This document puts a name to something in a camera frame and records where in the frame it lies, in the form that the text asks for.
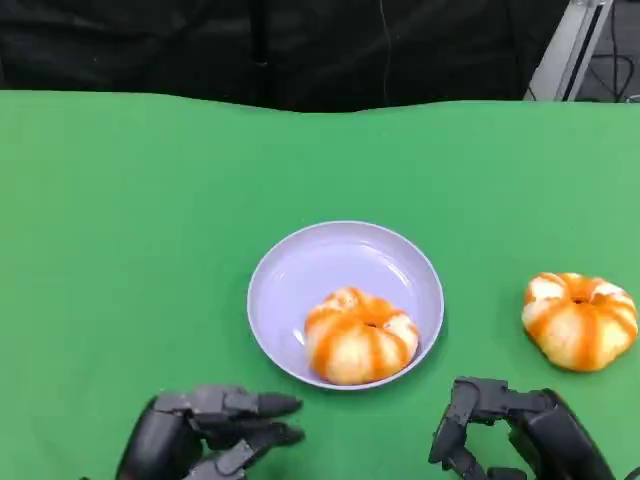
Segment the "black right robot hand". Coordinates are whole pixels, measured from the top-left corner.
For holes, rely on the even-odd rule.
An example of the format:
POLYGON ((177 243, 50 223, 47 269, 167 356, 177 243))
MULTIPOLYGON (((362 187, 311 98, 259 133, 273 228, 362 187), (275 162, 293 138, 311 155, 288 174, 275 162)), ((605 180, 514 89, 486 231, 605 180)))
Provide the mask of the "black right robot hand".
POLYGON ((573 410, 551 389, 518 392, 504 380, 458 377, 434 433, 428 461, 462 479, 525 479, 517 468, 483 468, 466 447, 470 424, 510 426, 509 442, 536 479, 612 479, 614 474, 573 410))

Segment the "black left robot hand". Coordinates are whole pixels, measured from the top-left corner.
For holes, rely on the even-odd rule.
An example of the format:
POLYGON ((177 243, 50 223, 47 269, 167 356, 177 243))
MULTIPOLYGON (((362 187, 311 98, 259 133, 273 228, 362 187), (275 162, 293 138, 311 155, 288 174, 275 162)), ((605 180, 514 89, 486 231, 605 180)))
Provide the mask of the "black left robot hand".
POLYGON ((245 479, 270 450, 304 431, 282 420, 303 401, 240 386, 163 391, 145 405, 119 461, 117 479, 245 479))

